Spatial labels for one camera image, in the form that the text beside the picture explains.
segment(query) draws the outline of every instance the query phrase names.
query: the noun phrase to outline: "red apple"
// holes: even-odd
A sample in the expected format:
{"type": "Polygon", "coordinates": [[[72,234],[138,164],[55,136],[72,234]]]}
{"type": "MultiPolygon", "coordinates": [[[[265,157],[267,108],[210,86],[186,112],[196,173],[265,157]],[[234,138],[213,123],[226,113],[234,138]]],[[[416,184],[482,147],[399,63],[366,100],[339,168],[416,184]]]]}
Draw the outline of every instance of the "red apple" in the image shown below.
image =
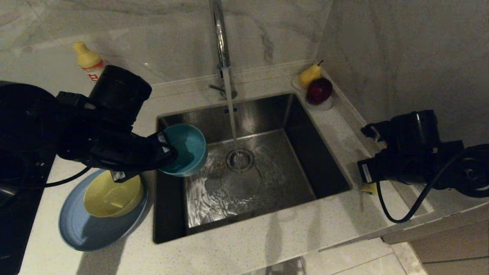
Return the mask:
{"type": "Polygon", "coordinates": [[[326,78],[319,78],[311,82],[307,89],[306,100],[309,104],[319,105],[331,96],[333,85],[326,78]]]}

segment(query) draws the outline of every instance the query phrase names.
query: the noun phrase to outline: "faucet spout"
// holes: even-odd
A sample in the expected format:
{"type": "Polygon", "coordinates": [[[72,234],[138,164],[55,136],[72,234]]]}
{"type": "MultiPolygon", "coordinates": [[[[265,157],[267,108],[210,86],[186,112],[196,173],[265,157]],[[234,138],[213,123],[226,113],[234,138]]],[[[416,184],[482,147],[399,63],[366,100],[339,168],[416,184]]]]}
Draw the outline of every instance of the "faucet spout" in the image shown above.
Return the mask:
{"type": "Polygon", "coordinates": [[[227,49],[226,27],[224,25],[224,13],[222,12],[221,0],[209,0],[211,16],[214,22],[214,31],[216,33],[216,44],[219,53],[219,63],[221,68],[229,68],[229,51],[227,49]]]}

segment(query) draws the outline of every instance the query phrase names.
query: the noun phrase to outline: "chrome faucet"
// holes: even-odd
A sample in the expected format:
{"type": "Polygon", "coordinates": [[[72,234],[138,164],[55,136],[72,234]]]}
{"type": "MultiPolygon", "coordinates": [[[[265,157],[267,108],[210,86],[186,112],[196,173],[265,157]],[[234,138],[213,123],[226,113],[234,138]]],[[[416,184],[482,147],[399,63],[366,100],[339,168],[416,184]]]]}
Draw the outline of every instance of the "chrome faucet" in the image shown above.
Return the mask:
{"type": "MultiPolygon", "coordinates": [[[[220,92],[221,96],[226,98],[226,90],[224,88],[224,79],[222,75],[222,69],[231,68],[231,62],[229,61],[229,51],[226,38],[226,27],[224,24],[224,13],[222,12],[222,2],[221,0],[209,0],[209,5],[211,8],[212,21],[214,23],[214,31],[216,34],[216,46],[219,55],[219,77],[221,79],[221,84],[219,86],[209,85],[210,88],[216,89],[220,92]]],[[[238,93],[232,89],[231,97],[235,98],[238,93]]]]}

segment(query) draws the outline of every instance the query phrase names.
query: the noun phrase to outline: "sink basin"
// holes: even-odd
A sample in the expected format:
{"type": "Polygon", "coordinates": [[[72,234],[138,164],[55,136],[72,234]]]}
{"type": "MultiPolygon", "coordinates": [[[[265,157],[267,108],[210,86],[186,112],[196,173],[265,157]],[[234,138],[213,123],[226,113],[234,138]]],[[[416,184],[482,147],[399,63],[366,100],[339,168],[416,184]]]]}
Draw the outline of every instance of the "sink basin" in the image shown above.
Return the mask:
{"type": "Polygon", "coordinates": [[[162,243],[350,189],[294,94],[169,115],[159,129],[188,123],[207,141],[199,173],[156,176],[154,242],[162,243]]]}

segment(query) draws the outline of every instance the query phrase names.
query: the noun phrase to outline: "black cable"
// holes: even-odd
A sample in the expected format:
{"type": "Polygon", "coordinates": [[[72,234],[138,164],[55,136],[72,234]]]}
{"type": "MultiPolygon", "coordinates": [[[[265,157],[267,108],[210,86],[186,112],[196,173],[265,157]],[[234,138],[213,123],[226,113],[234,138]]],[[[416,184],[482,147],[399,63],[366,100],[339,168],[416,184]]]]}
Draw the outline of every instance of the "black cable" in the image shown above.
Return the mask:
{"type": "Polygon", "coordinates": [[[83,174],[87,173],[89,170],[91,169],[91,167],[85,167],[82,171],[78,172],[77,174],[69,177],[69,178],[66,178],[64,180],[61,180],[61,181],[57,181],[57,182],[53,182],[53,183],[46,183],[46,184],[43,184],[43,185],[33,185],[33,184],[5,184],[4,182],[0,182],[1,185],[6,185],[6,186],[9,186],[9,187],[16,187],[16,188],[22,188],[22,189],[41,189],[41,188],[47,188],[47,187],[54,187],[54,186],[58,186],[58,185],[62,185],[62,184],[65,184],[65,183],[68,183],[74,179],[77,179],[79,178],[80,176],[82,176],[83,174]]]}
{"type": "Polygon", "coordinates": [[[424,187],[423,191],[421,192],[421,194],[417,198],[417,200],[414,202],[414,204],[411,207],[411,209],[409,210],[409,212],[404,216],[404,218],[402,218],[400,220],[394,219],[389,214],[389,212],[387,211],[387,208],[385,207],[384,199],[382,198],[382,191],[380,190],[380,182],[377,182],[378,199],[380,200],[380,205],[382,206],[382,210],[384,211],[385,215],[387,216],[387,219],[389,219],[389,221],[396,223],[396,224],[407,222],[414,215],[414,213],[416,213],[416,211],[418,211],[418,208],[420,208],[421,203],[423,202],[423,200],[427,196],[428,192],[436,184],[436,182],[438,182],[438,180],[440,179],[442,174],[445,172],[445,170],[450,166],[450,164],[452,164],[454,161],[456,161],[460,156],[462,156],[467,151],[472,151],[472,150],[476,150],[476,149],[480,149],[480,148],[487,148],[488,146],[489,145],[487,145],[487,144],[482,144],[482,145],[467,148],[466,150],[464,150],[460,154],[453,157],[449,162],[447,162],[445,164],[445,166],[443,166],[443,168],[440,169],[440,171],[436,174],[436,176],[433,178],[433,180],[424,187]]]}

